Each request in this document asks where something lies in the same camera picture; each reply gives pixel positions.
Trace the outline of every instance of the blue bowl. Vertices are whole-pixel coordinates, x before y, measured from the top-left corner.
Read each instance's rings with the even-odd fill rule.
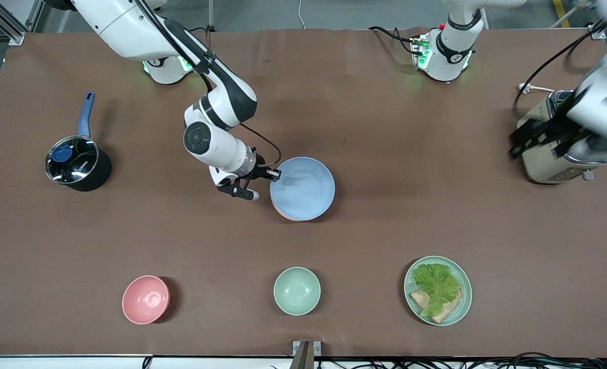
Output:
[[[269,192],[277,212],[294,221],[313,220],[331,207],[336,182],[331,171],[312,157],[292,157],[282,163]]]

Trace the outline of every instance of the light green plate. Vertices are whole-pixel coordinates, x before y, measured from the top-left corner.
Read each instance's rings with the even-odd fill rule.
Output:
[[[463,298],[461,298],[460,302],[458,302],[458,306],[446,317],[442,320],[442,323],[438,324],[434,322],[431,318],[422,317],[422,308],[410,297],[410,294],[420,289],[420,287],[415,283],[413,279],[413,272],[415,269],[423,264],[442,264],[449,267],[449,271],[456,277],[458,283],[461,286],[461,290],[463,290]],[[431,325],[452,325],[458,323],[462,318],[465,317],[467,312],[469,311],[470,306],[472,305],[472,284],[469,282],[469,278],[463,271],[463,268],[460,268],[458,264],[447,259],[442,256],[427,256],[423,257],[420,260],[414,262],[410,268],[408,269],[408,273],[406,273],[406,278],[404,278],[404,295],[406,295],[406,301],[408,302],[408,306],[410,309],[417,315],[421,320],[424,320],[426,323]]]
[[[276,278],[274,299],[278,307],[289,315],[306,315],[317,306],[322,287],[317,276],[301,266],[285,269]]]

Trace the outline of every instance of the blue lid knob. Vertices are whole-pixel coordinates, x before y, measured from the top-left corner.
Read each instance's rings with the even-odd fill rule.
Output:
[[[73,150],[69,145],[59,146],[56,147],[53,152],[51,152],[51,159],[57,163],[64,163],[65,161],[69,160],[72,152]]]

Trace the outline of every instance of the wire bundle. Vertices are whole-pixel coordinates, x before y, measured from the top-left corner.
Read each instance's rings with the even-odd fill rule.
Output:
[[[518,367],[552,369],[551,366],[567,367],[570,369],[607,369],[607,359],[559,359],[536,352],[522,353],[516,357],[484,357],[477,360],[464,357],[379,357],[378,359],[365,359],[369,364],[361,364],[354,367],[343,366],[338,363],[338,360],[355,361],[355,359],[351,358],[330,358],[325,361],[332,362],[340,369],[360,369],[362,367],[412,369],[414,366],[418,366],[420,369],[453,369],[449,362],[461,362],[458,369],[476,369],[484,364],[493,364],[497,369],[518,369]],[[383,365],[383,362],[392,362],[394,366],[386,367]]]
[[[367,28],[367,30],[370,30],[370,31],[381,31],[381,32],[385,33],[386,35],[392,37],[393,39],[399,40],[399,43],[404,48],[404,50],[408,51],[409,53],[411,53],[413,55],[421,55],[422,54],[421,52],[418,52],[418,51],[412,51],[411,49],[409,49],[408,47],[406,47],[406,44],[405,44],[405,43],[410,44],[411,42],[413,42],[413,40],[411,40],[411,38],[415,38],[415,37],[417,37],[419,35],[415,35],[415,36],[409,37],[407,39],[403,38],[403,37],[401,37],[401,33],[399,33],[399,28],[397,28],[397,27],[394,28],[394,33],[386,30],[383,27],[378,27],[378,26],[369,27],[369,28]]]

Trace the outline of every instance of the sandwich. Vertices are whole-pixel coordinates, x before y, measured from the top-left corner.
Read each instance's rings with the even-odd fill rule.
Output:
[[[413,280],[420,289],[410,294],[422,308],[422,317],[437,324],[446,319],[463,297],[458,280],[443,264],[423,264],[413,272]]]

